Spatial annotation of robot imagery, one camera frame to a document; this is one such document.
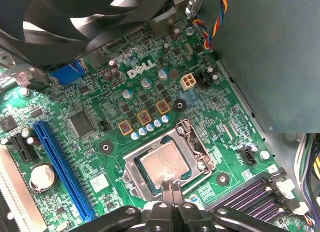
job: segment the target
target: wire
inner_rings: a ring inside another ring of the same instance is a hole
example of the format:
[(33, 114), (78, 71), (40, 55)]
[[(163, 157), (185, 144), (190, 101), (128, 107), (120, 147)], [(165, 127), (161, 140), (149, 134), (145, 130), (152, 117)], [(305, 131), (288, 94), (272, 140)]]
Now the wire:
[(225, 14), (228, 10), (228, 0), (220, 0), (220, 13), (218, 19), (215, 21), (215, 24), (212, 28), (212, 30), (209, 32), (207, 27), (205, 26), (204, 22), (201, 21), (200, 16), (197, 16), (197, 19), (195, 19), (192, 23), (197, 24), (199, 28), (201, 29), (202, 33), (206, 37), (206, 40), (204, 42), (204, 48), (206, 50), (212, 49), (212, 38), (215, 37), (217, 31), (219, 30), (219, 27), (222, 25), (222, 22), (225, 18)]
[(294, 160), (294, 174), (295, 174), (296, 182), (300, 189), (301, 189), (301, 182), (300, 182), (301, 162), (302, 162), (302, 157), (305, 151), (306, 143), (307, 143), (307, 134), (303, 134), (300, 140), (299, 147), (296, 151), (295, 160)]
[(317, 202), (317, 198), (315, 197), (315, 194), (311, 187), (311, 175), (312, 175), (312, 167), (317, 160), (317, 157), (320, 153), (320, 137), (318, 136), (311, 148), (311, 153), (308, 153), (307, 155), (307, 161), (306, 161), (306, 167), (305, 171), (303, 172), (302, 176), (302, 193), (307, 202), (309, 203), (312, 212), (315, 217), (315, 222), (319, 224), (319, 215), (320, 215), (320, 206)]

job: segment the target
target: cooling fan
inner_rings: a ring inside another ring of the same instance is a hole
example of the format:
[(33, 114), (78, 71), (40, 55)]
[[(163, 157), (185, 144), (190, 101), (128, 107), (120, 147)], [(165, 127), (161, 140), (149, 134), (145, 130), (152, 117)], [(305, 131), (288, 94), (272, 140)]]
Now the cooling fan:
[(172, 0), (0, 0), (0, 47), (47, 71), (161, 12)]

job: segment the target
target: fan blade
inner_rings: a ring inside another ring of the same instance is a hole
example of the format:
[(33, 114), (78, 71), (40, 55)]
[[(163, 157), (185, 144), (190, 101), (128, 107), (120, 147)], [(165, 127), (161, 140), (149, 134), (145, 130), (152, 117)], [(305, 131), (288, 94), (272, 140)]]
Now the fan blade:
[(137, 6), (109, 6), (102, 11), (97, 10), (95, 13), (101, 15), (120, 15), (132, 12), (137, 8)]
[(60, 15), (72, 18), (88, 17), (103, 11), (114, 0), (43, 0), (45, 4)]
[(31, 0), (0, 0), (0, 29), (10, 36), (25, 41), (24, 16)]
[(52, 34), (83, 40), (86, 37), (72, 24), (70, 18), (57, 15), (42, 0), (32, 0), (25, 13), (25, 20)]

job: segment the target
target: black connector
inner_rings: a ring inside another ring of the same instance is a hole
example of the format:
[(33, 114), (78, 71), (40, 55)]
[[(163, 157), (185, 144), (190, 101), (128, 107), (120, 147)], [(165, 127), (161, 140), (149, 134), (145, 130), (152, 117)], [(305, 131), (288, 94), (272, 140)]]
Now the black connector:
[(27, 143), (27, 139), (23, 138), (20, 133), (11, 137), (15, 149), (19, 152), (20, 157), (24, 163), (33, 161), (39, 158), (32, 145)]
[(243, 160), (249, 165), (249, 166), (254, 166), (257, 164), (257, 161), (255, 158), (252, 156), (252, 150), (250, 147), (242, 147), (237, 151), (243, 158)]

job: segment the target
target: chipset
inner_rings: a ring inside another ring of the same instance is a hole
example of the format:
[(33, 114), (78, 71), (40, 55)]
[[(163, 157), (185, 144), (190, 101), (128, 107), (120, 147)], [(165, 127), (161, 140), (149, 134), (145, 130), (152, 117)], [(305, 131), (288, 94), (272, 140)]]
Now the chipset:
[(70, 116), (69, 121), (75, 134), (78, 137), (84, 137), (95, 130), (95, 124), (88, 112), (84, 109)]
[(161, 115), (164, 115), (167, 112), (171, 111), (171, 108), (165, 99), (157, 102), (156, 107)]

